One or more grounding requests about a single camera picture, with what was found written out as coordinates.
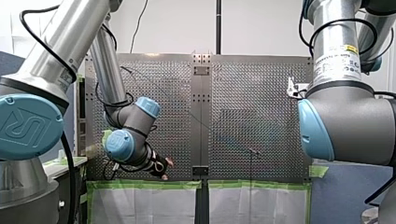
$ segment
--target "warning label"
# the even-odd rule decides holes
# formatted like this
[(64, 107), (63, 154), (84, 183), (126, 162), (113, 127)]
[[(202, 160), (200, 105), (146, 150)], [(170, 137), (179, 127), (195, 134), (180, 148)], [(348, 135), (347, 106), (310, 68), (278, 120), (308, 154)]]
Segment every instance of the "warning label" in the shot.
[(349, 76), (361, 77), (359, 56), (350, 51), (332, 52), (318, 58), (315, 62), (317, 77)]
[(349, 51), (358, 54), (359, 51), (356, 47), (353, 47), (352, 45), (341, 45), (338, 47), (330, 47), (328, 50), (335, 50), (335, 51)]
[(65, 71), (58, 78), (57, 84), (64, 92), (66, 92), (67, 88), (70, 86), (72, 81), (73, 81), (72, 77), (67, 73), (67, 71)]

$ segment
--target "blue joint cap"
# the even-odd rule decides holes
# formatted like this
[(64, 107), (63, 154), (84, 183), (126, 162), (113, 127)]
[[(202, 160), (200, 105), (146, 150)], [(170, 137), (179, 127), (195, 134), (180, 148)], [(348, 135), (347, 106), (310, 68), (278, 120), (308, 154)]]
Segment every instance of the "blue joint cap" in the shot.
[(0, 98), (0, 160), (29, 160), (48, 152), (62, 136), (64, 119), (58, 107), (32, 94)]
[(376, 72), (381, 68), (382, 65), (382, 57), (379, 57), (375, 60), (375, 64), (370, 72)]
[(332, 141), (317, 110), (308, 100), (298, 104), (300, 135), (306, 155), (315, 159), (334, 161)]
[(134, 153), (134, 138), (125, 130), (116, 130), (106, 140), (105, 152), (114, 161), (128, 161)]
[(158, 118), (158, 115), (160, 114), (160, 105), (148, 97), (139, 97), (136, 105), (154, 119)]

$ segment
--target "pegboard panel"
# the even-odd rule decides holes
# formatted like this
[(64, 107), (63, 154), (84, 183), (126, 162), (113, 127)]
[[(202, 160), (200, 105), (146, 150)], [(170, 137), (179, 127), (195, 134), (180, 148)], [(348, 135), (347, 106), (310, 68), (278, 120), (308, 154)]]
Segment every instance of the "pegboard panel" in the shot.
[[(147, 96), (161, 106), (159, 118), (155, 121), (157, 130), (148, 136), (154, 150), (177, 163), (169, 169), (168, 175), (174, 180), (191, 179), (191, 56), (190, 55), (119, 55), (120, 66), (130, 69), (132, 74), (121, 70), (125, 90), (136, 100)], [(87, 61), (87, 83), (94, 87), (96, 77), (92, 62)], [(102, 147), (103, 130), (110, 129), (103, 119), (103, 106), (97, 101), (90, 102), (92, 107), (92, 142), (94, 153), (90, 156), (88, 177), (103, 179), (106, 154)], [(111, 169), (106, 169), (110, 177)], [(119, 172), (119, 178), (154, 179), (146, 172), (128, 174)]]
[(286, 89), (290, 75), (309, 81), (309, 59), (213, 56), (212, 72), (209, 178), (306, 180), (310, 160), (300, 144), (297, 101)]
[[(122, 71), (126, 90), (135, 99), (147, 96), (162, 107), (155, 122), (158, 129), (149, 135), (148, 141), (176, 163), (169, 171), (172, 179), (191, 180), (191, 161), (197, 160), (208, 164), (209, 179), (302, 182), (308, 178), (310, 160), (301, 149), (297, 102), (287, 97), (286, 89), (289, 76), (294, 76), (296, 82), (310, 81), (309, 59), (213, 55), (205, 65), (210, 68), (209, 75), (201, 78), (194, 74), (191, 55), (121, 54), (119, 61), (133, 71), (132, 74)], [(103, 130), (110, 128), (103, 120), (103, 106), (94, 99), (95, 84), (92, 61), (87, 59), (88, 177), (100, 180), (106, 164)], [(191, 92), (197, 86), (201, 86), (200, 93), (205, 98)], [(191, 115), (196, 111), (191, 111), (191, 104), (196, 102), (192, 101), (204, 99), (210, 99), (210, 103), (196, 106), (200, 116), (193, 118)], [(207, 144), (197, 147), (191, 139), (199, 137), (193, 130), (199, 125), (196, 120), (202, 118), (206, 118), (203, 121), (206, 124), (200, 127), (200, 135)], [(204, 130), (209, 131), (206, 138)], [(201, 152), (191, 152), (192, 148)], [(191, 154), (202, 158), (193, 158)], [(107, 170), (106, 176), (111, 176), (111, 170)], [(120, 172), (119, 177), (153, 179), (144, 172)]]

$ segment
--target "white wall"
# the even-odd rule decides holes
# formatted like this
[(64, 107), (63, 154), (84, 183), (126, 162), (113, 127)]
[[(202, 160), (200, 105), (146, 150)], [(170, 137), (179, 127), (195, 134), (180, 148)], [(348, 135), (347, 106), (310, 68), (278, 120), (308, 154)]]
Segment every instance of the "white wall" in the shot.
[[(26, 57), (35, 41), (19, 22), (25, 8), (50, 7), (61, 0), (0, 0), (0, 50)], [(137, 18), (145, 0), (124, 0), (113, 13), (111, 28), (119, 40), (119, 52), (129, 52)], [(298, 36), (300, 0), (227, 0), (222, 6), (222, 53), (236, 55), (308, 56)], [(41, 33), (51, 13), (29, 15), (29, 24)], [(304, 22), (304, 36), (312, 35)], [(200, 53), (216, 49), (216, 0), (148, 0), (134, 43), (135, 53)], [(376, 90), (391, 91), (394, 47), (383, 58), (383, 66), (364, 81)]]

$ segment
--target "green tape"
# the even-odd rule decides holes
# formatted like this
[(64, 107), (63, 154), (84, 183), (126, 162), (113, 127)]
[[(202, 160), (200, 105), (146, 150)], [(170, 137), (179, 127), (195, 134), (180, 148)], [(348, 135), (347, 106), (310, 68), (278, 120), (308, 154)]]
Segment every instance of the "green tape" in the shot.
[[(85, 159), (86, 159), (86, 157), (73, 157), (73, 162), (76, 163), (79, 161), (83, 161)], [(66, 158), (61, 159), (61, 161), (56, 161), (56, 160), (58, 160), (58, 159), (55, 159), (53, 161), (47, 161), (44, 163), (44, 165), (67, 165)]]
[(200, 189), (200, 181), (160, 182), (145, 180), (89, 181), (89, 189)]
[(326, 175), (328, 170), (329, 170), (328, 166), (310, 165), (309, 166), (309, 176), (323, 178), (323, 176)]
[(83, 194), (83, 195), (80, 195), (80, 196), (79, 196), (79, 203), (82, 204), (82, 203), (87, 202), (87, 198), (88, 198), (87, 196), (88, 196), (87, 193), (85, 193), (85, 194)]
[(312, 185), (310, 184), (308, 192), (306, 193), (305, 224), (311, 223), (311, 198)]
[(107, 138), (113, 133), (111, 130), (104, 130), (103, 131), (104, 135), (102, 137), (102, 146), (105, 147), (105, 142)]
[(77, 79), (78, 82), (82, 82), (84, 80), (84, 76), (82, 74), (78, 74)]
[(88, 200), (88, 223), (91, 224), (91, 216), (92, 216), (92, 197), (93, 197), (93, 189), (92, 188), (87, 188), (87, 200)]
[(268, 181), (257, 180), (209, 180), (209, 187), (211, 189), (238, 189), (242, 187), (252, 187), (255, 189), (295, 189), (307, 190), (311, 188), (310, 183), (303, 184), (285, 184)]

